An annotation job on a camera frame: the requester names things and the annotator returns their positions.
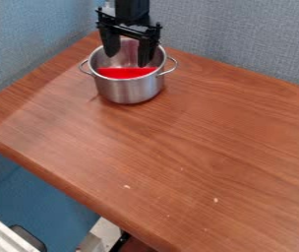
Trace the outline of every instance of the metal pot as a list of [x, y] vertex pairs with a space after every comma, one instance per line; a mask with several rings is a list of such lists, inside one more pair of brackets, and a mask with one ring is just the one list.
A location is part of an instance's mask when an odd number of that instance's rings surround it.
[[[113, 79], [101, 75], [98, 70], [102, 67], [138, 67], [138, 45], [138, 40], [125, 38], [121, 41], [121, 51], [113, 58], [109, 58], [105, 48], [101, 46], [91, 54], [90, 59], [84, 60], [79, 66], [82, 72], [95, 78], [101, 95], [122, 104], [134, 104], [151, 99], [163, 88], [165, 75], [178, 68], [178, 61], [167, 56], [165, 48], [158, 46], [154, 59], [147, 65], [158, 68], [153, 73], [131, 79]], [[167, 58], [175, 62], [175, 66], [165, 72]], [[87, 63], [91, 72], [83, 69]]]

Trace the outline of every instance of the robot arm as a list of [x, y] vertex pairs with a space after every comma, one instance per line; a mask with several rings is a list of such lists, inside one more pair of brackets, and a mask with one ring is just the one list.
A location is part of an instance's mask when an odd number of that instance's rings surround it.
[[114, 57], [121, 50], [121, 36], [139, 40], [138, 65], [145, 67], [154, 58], [159, 45], [162, 25], [150, 18], [150, 0], [107, 1], [106, 7], [98, 9], [98, 28], [102, 34], [106, 54]]

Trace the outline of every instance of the pot rim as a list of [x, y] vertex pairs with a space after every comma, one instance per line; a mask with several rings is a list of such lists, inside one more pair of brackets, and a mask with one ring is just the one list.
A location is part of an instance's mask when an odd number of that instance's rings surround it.
[[162, 62], [162, 64], [161, 64], [161, 66], [158, 67], [158, 69], [157, 69], [154, 72], [151, 72], [150, 74], [147, 74], [147, 75], [142, 75], [142, 76], [139, 76], [139, 77], [127, 78], [127, 79], [115, 79], [115, 78], [110, 78], [110, 77], [102, 75], [102, 74], [93, 68], [93, 58], [94, 58], [95, 55], [99, 53], [99, 51], [101, 51], [102, 49], [105, 49], [103, 46], [99, 46], [99, 47], [95, 49], [95, 51], [93, 52], [91, 56], [90, 56], [90, 61], [88, 61], [90, 69], [91, 69], [94, 75], [97, 75], [98, 77], [101, 77], [101, 78], [103, 78], [103, 79], [106, 79], [106, 80], [109, 80], [109, 81], [115, 81], [115, 82], [137, 81], [137, 80], [141, 80], [141, 79], [143, 79], [143, 78], [147, 78], [147, 77], [150, 77], [151, 75], [155, 75], [155, 74], [163, 69], [163, 67], [165, 67], [165, 65], [166, 65], [166, 62], [167, 62], [167, 52], [166, 52], [166, 49], [165, 49], [165, 47], [163, 47], [161, 44], [159, 44], [158, 48], [159, 48], [159, 49], [162, 50], [162, 52], [163, 52], [165, 60], [163, 60], [163, 62]]

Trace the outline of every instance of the red liquid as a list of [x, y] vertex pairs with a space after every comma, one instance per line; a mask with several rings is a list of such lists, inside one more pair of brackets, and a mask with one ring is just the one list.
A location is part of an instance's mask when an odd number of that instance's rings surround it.
[[114, 79], [130, 79], [137, 78], [143, 75], [153, 73], [158, 68], [157, 67], [123, 67], [123, 68], [99, 68], [101, 75], [114, 78]]

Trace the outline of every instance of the pot handle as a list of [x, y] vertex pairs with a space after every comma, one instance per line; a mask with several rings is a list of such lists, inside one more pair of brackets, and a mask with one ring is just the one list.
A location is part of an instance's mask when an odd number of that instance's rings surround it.
[[80, 69], [80, 71], [84, 73], [84, 74], [87, 74], [87, 75], [90, 75], [90, 76], [95, 76], [95, 74], [94, 73], [91, 73], [91, 72], [88, 72], [88, 71], [86, 71], [84, 69], [83, 69], [83, 66], [88, 63], [88, 59], [86, 59], [83, 62], [82, 62], [82, 64], [79, 65], [79, 69]]
[[167, 70], [166, 72], [161, 73], [157, 77], [159, 77], [159, 76], [163, 76], [163, 75], [167, 75], [167, 74], [173, 73], [173, 72], [177, 70], [178, 66], [179, 66], [179, 62], [178, 62], [178, 60], [177, 60], [174, 57], [167, 56], [167, 58], [169, 58], [169, 59], [171, 59], [171, 60], [175, 62], [175, 66], [174, 66], [174, 68], [173, 68], [173, 69], [170, 69], [170, 70]]

